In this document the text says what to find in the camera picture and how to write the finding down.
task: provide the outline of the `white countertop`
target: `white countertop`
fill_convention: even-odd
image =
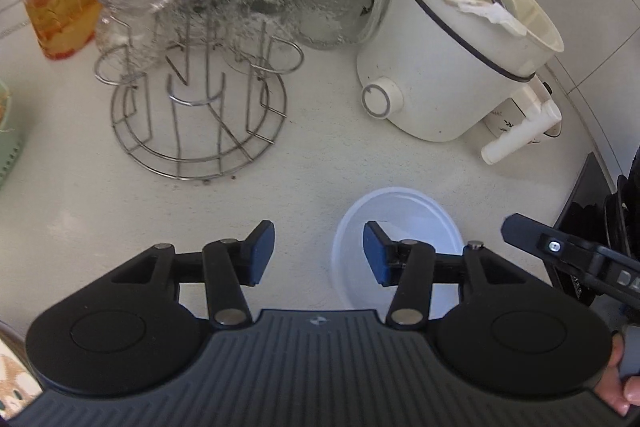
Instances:
[[[542,262],[503,243],[503,219],[520,212],[552,224],[575,183],[591,140],[561,94],[558,139],[530,145],[495,166],[479,150],[491,139],[477,124],[445,144],[423,142],[360,106],[354,50],[306,51],[285,77],[289,118],[276,145],[236,179],[175,182],[136,165],[111,131],[111,88],[92,74],[93,44],[62,62],[46,60],[33,31],[0,40],[0,78],[28,135],[0,188],[0,319],[25,332],[33,318],[155,243],[196,251],[243,238],[262,219],[276,226],[276,250],[262,283],[246,289],[265,307],[340,309],[329,276],[342,215],[376,188],[420,190],[452,216],[463,238],[546,279]],[[204,292],[181,301],[204,316]]]

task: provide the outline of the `circular pad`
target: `circular pad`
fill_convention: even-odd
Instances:
[[[94,353],[115,353],[133,346],[145,334],[145,321],[123,311],[101,311],[85,315],[71,330],[74,342]]]
[[[593,387],[607,365],[609,330],[585,306],[542,284],[490,285],[447,313],[436,344],[463,378],[508,396]]]

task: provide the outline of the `green basket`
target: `green basket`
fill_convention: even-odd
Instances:
[[[0,186],[14,166],[22,149],[22,134],[15,124],[12,112],[12,96],[7,87],[0,82],[0,105],[4,114],[0,120]]]

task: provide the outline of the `blue gripper pad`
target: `blue gripper pad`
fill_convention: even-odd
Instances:
[[[268,223],[268,226],[262,228],[265,223]],[[270,221],[263,221],[260,226],[254,230],[254,232],[256,231],[260,232],[260,236],[255,239],[255,244],[253,245],[250,253],[249,279],[251,285],[255,285],[260,282],[262,274],[264,274],[264,270],[269,264],[276,241],[276,229]],[[247,242],[252,240],[254,232],[249,235],[246,240]]]
[[[362,232],[362,245],[364,255],[367,257],[369,267],[378,284],[391,285],[391,270],[386,261],[386,249],[380,238],[374,233],[371,225],[367,223]]]

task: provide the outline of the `finger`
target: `finger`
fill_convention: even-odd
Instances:
[[[625,340],[620,333],[616,333],[611,337],[611,344],[611,356],[607,365],[608,367],[616,367],[622,360],[622,355],[624,355]]]
[[[629,377],[624,386],[625,399],[633,405],[640,405],[640,377]]]
[[[620,416],[626,415],[629,402],[623,395],[622,382],[617,367],[607,367],[594,388],[595,393]]]

